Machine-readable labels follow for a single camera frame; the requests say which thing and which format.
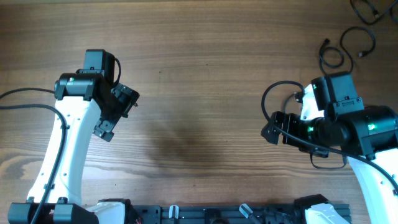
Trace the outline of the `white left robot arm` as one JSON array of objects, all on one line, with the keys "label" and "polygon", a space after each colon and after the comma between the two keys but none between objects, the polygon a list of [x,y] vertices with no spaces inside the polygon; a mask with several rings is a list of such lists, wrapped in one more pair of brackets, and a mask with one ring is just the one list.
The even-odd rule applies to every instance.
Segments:
[{"label": "white left robot arm", "polygon": [[100,72],[64,73],[52,90],[54,106],[29,104],[55,113],[45,158],[24,203],[12,203],[9,223],[139,223],[128,199],[100,200],[84,208],[81,181],[92,135],[109,142],[120,118],[140,94]]}]

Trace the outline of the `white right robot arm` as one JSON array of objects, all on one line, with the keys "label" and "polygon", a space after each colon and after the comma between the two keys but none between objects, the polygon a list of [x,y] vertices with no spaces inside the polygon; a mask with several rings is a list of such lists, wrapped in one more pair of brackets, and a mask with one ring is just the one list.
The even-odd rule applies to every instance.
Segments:
[{"label": "white right robot arm", "polygon": [[397,223],[397,113],[364,106],[349,73],[312,80],[295,93],[300,114],[262,112],[267,142],[296,147],[310,157],[342,156],[360,184],[372,223]]}]

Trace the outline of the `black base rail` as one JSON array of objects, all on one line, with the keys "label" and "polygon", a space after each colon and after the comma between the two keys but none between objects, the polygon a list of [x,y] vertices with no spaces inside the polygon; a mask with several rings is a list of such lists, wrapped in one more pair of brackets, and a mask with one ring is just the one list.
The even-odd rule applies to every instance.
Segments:
[{"label": "black base rail", "polygon": [[303,210],[294,204],[251,206],[252,218],[247,218],[238,206],[180,207],[172,205],[135,205],[139,218],[136,223],[206,224],[206,223],[306,223]]}]

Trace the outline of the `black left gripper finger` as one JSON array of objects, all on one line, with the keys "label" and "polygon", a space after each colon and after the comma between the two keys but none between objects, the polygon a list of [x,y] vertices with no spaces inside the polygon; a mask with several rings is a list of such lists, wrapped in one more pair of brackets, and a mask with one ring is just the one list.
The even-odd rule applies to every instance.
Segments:
[{"label": "black left gripper finger", "polygon": [[93,129],[93,134],[104,141],[110,142],[114,136],[113,129],[117,122],[116,119],[99,119]]},{"label": "black left gripper finger", "polygon": [[137,100],[139,99],[140,94],[121,83],[118,83],[117,86],[112,89],[111,93],[117,99],[116,108],[120,116],[127,118],[131,108],[137,107]]}]

